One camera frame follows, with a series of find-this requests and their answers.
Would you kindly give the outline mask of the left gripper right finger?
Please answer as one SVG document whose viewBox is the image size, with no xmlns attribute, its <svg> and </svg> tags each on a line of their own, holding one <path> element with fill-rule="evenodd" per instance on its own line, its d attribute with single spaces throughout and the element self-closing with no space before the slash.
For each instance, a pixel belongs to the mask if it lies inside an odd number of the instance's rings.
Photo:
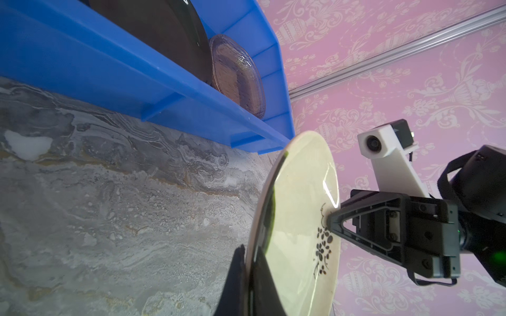
<svg viewBox="0 0 506 316">
<path fill-rule="evenodd" d="M 262 248 L 257 249 L 250 273 L 250 315 L 286 315 Z"/>
</svg>

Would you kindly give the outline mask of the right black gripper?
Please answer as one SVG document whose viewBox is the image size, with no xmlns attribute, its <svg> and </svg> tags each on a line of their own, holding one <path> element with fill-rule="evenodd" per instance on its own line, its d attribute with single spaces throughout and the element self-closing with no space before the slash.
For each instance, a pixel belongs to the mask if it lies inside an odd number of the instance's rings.
<svg viewBox="0 0 506 316">
<path fill-rule="evenodd" d="M 505 285 L 505 150 L 484 145 L 450 161 L 437 181 L 449 203 L 450 221 L 430 225 L 422 240 L 459 258 L 469 252 L 490 277 Z M 326 219 L 328 230 L 355 246 L 401 267 L 406 266 L 406 194 L 353 190 Z"/>
</svg>

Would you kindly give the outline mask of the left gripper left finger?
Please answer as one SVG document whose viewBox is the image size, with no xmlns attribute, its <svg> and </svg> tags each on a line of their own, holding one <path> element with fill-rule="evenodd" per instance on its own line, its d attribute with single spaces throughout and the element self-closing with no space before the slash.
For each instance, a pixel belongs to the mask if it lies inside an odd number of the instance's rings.
<svg viewBox="0 0 506 316">
<path fill-rule="evenodd" d="M 214 316 L 240 316 L 245 314 L 246 265 L 245 246 L 233 254 L 229 271 Z"/>
</svg>

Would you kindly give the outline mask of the cream plate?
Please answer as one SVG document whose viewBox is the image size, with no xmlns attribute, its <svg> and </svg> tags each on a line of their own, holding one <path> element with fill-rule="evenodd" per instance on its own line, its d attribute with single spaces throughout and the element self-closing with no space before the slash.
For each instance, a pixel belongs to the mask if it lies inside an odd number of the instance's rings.
<svg viewBox="0 0 506 316">
<path fill-rule="evenodd" d="M 280 152 L 258 201 L 246 251 L 249 315 L 250 273 L 258 248 L 286 315 L 331 313 L 341 241 L 326 219 L 339 207 L 332 153 L 320 134 L 303 132 Z"/>
</svg>

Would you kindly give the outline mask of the brown clear plate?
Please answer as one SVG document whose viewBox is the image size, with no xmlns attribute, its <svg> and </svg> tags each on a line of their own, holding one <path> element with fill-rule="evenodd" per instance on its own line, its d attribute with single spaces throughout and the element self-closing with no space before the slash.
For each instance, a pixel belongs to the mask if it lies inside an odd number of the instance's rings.
<svg viewBox="0 0 506 316">
<path fill-rule="evenodd" d="M 210 40 L 212 86 L 255 117 L 263 119 L 267 103 L 258 68 L 246 50 L 225 34 Z"/>
</svg>

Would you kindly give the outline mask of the black round plate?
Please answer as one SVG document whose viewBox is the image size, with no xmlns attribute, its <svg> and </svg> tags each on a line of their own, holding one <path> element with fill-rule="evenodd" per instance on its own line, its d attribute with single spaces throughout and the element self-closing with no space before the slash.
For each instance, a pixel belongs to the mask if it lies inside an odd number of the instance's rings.
<svg viewBox="0 0 506 316">
<path fill-rule="evenodd" d="M 190 1 L 89 0 L 83 3 L 199 80 L 212 83 L 208 36 Z"/>
</svg>

